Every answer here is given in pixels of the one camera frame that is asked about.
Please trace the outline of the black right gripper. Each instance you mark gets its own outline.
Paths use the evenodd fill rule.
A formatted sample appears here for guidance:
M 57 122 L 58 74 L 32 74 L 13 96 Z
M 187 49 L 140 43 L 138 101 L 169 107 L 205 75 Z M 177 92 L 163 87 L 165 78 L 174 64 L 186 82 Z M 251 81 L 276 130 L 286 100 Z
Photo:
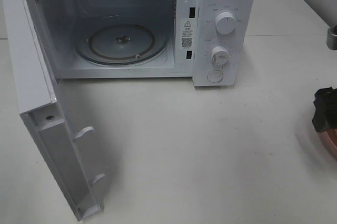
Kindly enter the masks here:
M 333 87 L 319 89 L 314 97 L 315 112 L 312 123 L 316 132 L 336 129 L 336 89 Z

